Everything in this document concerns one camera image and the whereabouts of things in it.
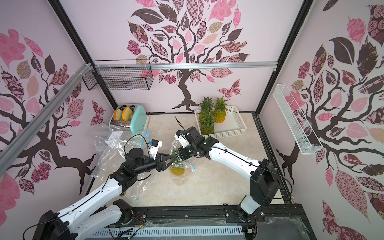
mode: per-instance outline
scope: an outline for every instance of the white plastic basket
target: white plastic basket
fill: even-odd
[[[225,111],[225,120],[222,123],[215,123],[215,133],[203,135],[204,138],[213,137],[213,138],[225,138],[242,135],[243,132],[247,129],[242,117],[240,116],[239,111],[236,106],[227,106]],[[199,127],[199,133],[201,134],[201,124],[199,121],[200,110],[195,111],[195,118],[197,121],[197,126]]]

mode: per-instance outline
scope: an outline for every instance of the black wire basket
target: black wire basket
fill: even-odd
[[[109,90],[149,90],[153,82],[150,64],[137,67],[99,65],[83,76],[88,90],[102,90],[95,73],[101,77]]]

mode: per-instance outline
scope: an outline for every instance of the butterfly decal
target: butterfly decal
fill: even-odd
[[[232,87],[231,89],[227,89],[227,88],[220,88],[218,91],[221,92],[222,94],[224,94],[224,96],[226,98],[231,98],[232,97],[232,93],[237,95],[237,94],[240,94],[240,79],[235,81],[233,84],[232,84]]]
[[[92,106],[96,115],[91,120],[91,126],[101,124],[103,122],[102,115],[104,114],[105,110],[102,107],[99,107],[99,105],[94,100],[92,100]]]

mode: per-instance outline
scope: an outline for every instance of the pineapple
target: pineapple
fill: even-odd
[[[212,103],[212,98],[209,98],[209,96],[206,98],[204,97],[204,101],[201,101],[200,103],[200,116],[199,116],[199,121],[200,121],[200,124],[203,125],[203,118],[204,118],[204,115],[206,112],[209,112],[210,110],[212,110],[212,107],[213,107],[213,103]]]
[[[225,111],[227,110],[227,104],[225,103],[226,100],[223,100],[224,96],[221,98],[217,98],[214,115],[215,115],[215,122],[222,123],[225,120]]]
[[[208,135],[215,132],[215,116],[212,113],[212,110],[204,114],[204,123],[201,126],[201,134]]]

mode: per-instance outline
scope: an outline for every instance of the wall-mounted basket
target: wall-mounted basket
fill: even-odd
[[[299,104],[294,98],[294,95],[289,91],[285,83],[276,85],[275,91],[273,92],[273,97],[279,105],[280,110],[283,113],[289,128],[291,129],[293,137],[295,138],[301,153],[314,154],[322,149],[323,145],[319,141],[316,133],[313,131],[311,123],[307,120],[305,113],[299,107]],[[301,122],[299,122],[298,118],[296,117],[298,115],[300,115],[302,118],[302,120],[300,120]],[[308,135],[313,134],[316,139],[310,141],[308,139],[307,133],[310,133]]]
[[[153,82],[150,64],[122,67],[121,65],[96,65],[95,69],[109,90],[149,90]],[[88,90],[102,90],[96,77],[89,71],[83,76]]]

